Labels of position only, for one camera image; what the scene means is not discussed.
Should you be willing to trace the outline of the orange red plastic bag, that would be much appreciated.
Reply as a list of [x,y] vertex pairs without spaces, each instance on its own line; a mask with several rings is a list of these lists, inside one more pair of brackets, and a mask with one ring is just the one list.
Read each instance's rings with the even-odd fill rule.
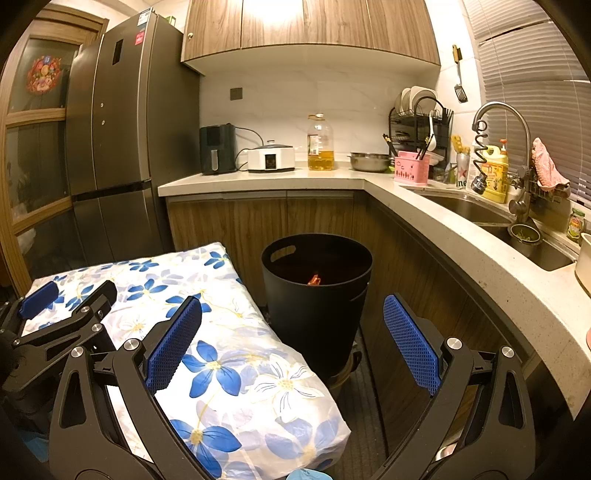
[[308,281],[308,285],[310,286],[318,286],[321,284],[321,277],[318,274],[315,274],[311,277],[311,280]]

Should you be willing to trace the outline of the black trash bin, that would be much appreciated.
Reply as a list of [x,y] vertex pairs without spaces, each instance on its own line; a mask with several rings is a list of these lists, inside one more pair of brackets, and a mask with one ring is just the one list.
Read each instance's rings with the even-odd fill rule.
[[[345,368],[360,326],[373,256],[348,237],[283,237],[262,253],[270,327],[322,380]],[[318,286],[308,285],[315,274]]]

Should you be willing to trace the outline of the steel kitchen faucet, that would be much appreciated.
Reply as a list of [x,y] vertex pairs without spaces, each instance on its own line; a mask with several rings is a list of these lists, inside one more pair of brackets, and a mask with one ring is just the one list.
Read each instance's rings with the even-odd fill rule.
[[[514,107],[501,101],[490,101],[482,105],[476,112],[472,130],[476,133],[473,152],[476,157],[473,164],[478,174],[471,183],[471,189],[494,201],[505,201],[509,190],[509,157],[507,152],[496,145],[485,143],[488,138],[488,123],[484,119],[487,112],[494,108],[503,108],[512,112],[521,122],[525,131],[526,150],[531,153],[531,134],[524,117]],[[530,180],[532,179],[531,157],[526,165],[518,170],[517,184],[521,187],[517,198],[509,202],[509,211],[515,216],[515,224],[526,224],[530,221]]]

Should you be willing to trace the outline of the wooden lower cabinets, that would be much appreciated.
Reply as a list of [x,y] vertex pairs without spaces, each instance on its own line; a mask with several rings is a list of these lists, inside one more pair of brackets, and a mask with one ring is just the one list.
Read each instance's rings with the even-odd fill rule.
[[167,211],[175,248],[221,242],[259,307],[267,303],[260,255],[274,240],[298,233],[335,233],[369,248],[374,266],[361,335],[387,452],[401,443],[428,400],[384,324],[383,302],[391,293],[400,293],[442,334],[458,335],[473,349],[515,347],[527,367],[533,404],[542,405],[549,374],[508,317],[448,257],[369,194],[308,190],[189,195],[170,199]]

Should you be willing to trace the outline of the wooden cabinets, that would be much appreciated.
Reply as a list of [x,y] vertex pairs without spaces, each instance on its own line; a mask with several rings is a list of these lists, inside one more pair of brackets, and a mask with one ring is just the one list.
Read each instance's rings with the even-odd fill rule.
[[387,452],[401,443],[428,400],[384,324],[383,302],[391,293],[400,293],[442,334],[458,335],[473,349],[515,347],[527,367],[533,404],[542,405],[549,374],[508,317],[448,257],[369,194],[308,190],[189,195],[170,199],[167,211],[175,248],[221,242],[259,307],[267,303],[260,255],[274,240],[298,233],[335,233],[369,248],[374,266],[361,335]]
[[336,45],[440,63],[423,1],[191,1],[181,60],[279,45]]

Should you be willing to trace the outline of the blue floral tablecloth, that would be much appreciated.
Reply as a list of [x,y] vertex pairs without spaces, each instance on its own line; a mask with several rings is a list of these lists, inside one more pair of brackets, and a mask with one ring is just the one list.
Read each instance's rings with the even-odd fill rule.
[[213,477],[279,479],[342,457],[351,431],[329,389],[267,325],[221,243],[56,273],[57,298],[25,332],[66,319],[107,280],[115,346],[145,337],[185,298],[199,301],[197,334],[156,400]]

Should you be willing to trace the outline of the sink strainer cup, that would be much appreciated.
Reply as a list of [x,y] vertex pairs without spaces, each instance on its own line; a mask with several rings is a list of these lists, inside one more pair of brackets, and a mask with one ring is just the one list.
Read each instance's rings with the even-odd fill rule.
[[508,227],[511,246],[522,255],[530,258],[542,242],[541,233],[525,223],[514,223]]

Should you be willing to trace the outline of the steel sink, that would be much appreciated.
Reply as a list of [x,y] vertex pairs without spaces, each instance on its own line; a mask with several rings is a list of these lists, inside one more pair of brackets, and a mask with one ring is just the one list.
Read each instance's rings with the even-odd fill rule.
[[[512,225],[513,218],[500,206],[459,191],[434,191],[421,188],[415,189],[415,192],[471,221],[511,246],[508,227]],[[554,271],[573,264],[576,257],[569,248],[542,235],[541,244],[528,259],[545,271]]]

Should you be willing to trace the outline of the pink utensil holder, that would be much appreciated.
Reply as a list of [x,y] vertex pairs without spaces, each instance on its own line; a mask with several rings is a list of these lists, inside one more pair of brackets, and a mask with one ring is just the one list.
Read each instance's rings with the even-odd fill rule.
[[417,152],[400,151],[394,157],[394,177],[397,181],[413,184],[427,185],[429,178],[430,155],[418,157]]

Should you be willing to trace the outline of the beer can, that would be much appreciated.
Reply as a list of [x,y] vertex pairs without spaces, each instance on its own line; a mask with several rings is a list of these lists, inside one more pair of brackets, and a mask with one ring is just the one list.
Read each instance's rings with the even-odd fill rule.
[[470,169],[470,153],[458,153],[456,156],[457,178],[456,187],[463,190],[467,187],[468,174]]

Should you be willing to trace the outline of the glass jar green lid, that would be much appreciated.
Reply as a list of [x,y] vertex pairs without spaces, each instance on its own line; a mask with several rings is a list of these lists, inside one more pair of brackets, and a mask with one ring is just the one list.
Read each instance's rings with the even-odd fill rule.
[[585,231],[585,213],[573,208],[568,219],[566,235],[571,241],[579,244],[581,242],[581,235]]

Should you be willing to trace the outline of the wooden glass door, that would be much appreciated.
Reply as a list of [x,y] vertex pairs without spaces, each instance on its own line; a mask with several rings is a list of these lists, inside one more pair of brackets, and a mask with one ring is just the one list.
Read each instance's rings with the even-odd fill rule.
[[106,31],[105,18],[48,4],[1,73],[1,299],[33,280],[84,265],[65,156],[73,61]]

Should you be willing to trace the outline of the steel bowl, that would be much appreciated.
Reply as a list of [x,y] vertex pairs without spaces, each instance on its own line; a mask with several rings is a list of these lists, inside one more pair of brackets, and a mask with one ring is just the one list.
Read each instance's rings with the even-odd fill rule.
[[384,173],[391,166],[391,157],[388,154],[352,152],[349,154],[349,161],[354,170],[367,173]]

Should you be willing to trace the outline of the yellow detergent bottle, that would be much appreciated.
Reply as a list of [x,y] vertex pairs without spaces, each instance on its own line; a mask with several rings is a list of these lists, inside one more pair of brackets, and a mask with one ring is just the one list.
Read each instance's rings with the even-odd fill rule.
[[488,200],[504,204],[509,188],[509,159],[507,140],[502,138],[500,143],[501,147],[488,145],[485,150],[481,151],[481,155],[486,160],[486,163],[482,165],[482,170],[487,175],[487,186],[483,196]]

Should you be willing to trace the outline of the black air fryer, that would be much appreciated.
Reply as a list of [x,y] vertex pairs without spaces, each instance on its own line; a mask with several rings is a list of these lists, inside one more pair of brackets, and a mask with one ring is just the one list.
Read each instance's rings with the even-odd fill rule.
[[218,175],[236,170],[235,126],[230,123],[199,129],[201,173]]

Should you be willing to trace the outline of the pink cloth on rack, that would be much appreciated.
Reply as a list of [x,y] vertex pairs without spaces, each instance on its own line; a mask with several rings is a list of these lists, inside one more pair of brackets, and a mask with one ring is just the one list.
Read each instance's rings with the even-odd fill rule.
[[533,140],[532,160],[538,176],[537,184],[544,192],[554,191],[557,187],[569,187],[569,180],[559,173],[545,144],[539,137]]

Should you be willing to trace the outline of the white rice cooker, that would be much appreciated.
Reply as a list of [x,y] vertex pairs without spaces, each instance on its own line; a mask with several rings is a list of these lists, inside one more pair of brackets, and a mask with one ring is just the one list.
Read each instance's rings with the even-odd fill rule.
[[250,173],[284,172],[296,169],[294,147],[267,143],[250,149],[247,153],[247,170]]

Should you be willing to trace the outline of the dark grey refrigerator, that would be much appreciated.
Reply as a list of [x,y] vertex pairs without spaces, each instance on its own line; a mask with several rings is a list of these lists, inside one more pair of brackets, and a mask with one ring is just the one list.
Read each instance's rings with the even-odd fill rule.
[[172,250],[159,186],[197,174],[197,72],[181,33],[147,9],[73,61],[65,154],[73,213],[90,264]]

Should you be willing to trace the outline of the black dish rack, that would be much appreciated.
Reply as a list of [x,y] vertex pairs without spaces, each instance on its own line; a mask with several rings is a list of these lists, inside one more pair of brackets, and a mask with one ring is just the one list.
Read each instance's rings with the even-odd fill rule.
[[389,134],[401,147],[417,152],[433,138],[436,146],[431,164],[443,167],[450,161],[454,111],[432,94],[421,94],[406,107],[394,105],[389,113]]

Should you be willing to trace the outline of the cooking oil bottle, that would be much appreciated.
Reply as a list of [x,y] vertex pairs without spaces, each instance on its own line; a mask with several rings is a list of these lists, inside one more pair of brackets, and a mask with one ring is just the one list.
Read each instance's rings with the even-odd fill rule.
[[335,166],[334,133],[322,113],[308,116],[308,169],[331,171]]

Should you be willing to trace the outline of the hanging slotted spatula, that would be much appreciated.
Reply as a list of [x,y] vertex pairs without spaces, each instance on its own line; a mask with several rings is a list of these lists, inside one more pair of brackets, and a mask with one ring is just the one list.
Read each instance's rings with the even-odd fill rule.
[[463,55],[462,55],[461,48],[458,47],[457,45],[453,45],[453,57],[454,57],[454,62],[456,64],[457,77],[458,77],[456,85],[454,86],[454,91],[455,91],[456,97],[460,103],[467,103],[468,96],[467,96],[467,93],[466,93],[464,86],[463,86],[462,72],[461,72],[461,65],[460,65],[460,63],[463,59]]

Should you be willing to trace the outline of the window blinds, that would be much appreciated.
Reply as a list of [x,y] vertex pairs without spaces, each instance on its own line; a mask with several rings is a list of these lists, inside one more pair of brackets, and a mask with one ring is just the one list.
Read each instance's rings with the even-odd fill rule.
[[534,1],[464,3],[488,101],[519,110],[572,194],[590,202],[590,81],[558,27]]

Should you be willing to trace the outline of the wooden upper cabinets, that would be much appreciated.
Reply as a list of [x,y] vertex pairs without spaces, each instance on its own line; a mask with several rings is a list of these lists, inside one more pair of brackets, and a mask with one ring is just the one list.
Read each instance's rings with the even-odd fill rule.
[[181,60],[279,45],[336,45],[440,63],[423,1],[191,1]]

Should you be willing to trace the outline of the wall socket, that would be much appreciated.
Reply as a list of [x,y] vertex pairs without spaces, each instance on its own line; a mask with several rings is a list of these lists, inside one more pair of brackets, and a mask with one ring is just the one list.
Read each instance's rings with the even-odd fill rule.
[[242,87],[235,87],[229,89],[229,99],[231,101],[242,100],[243,92]]

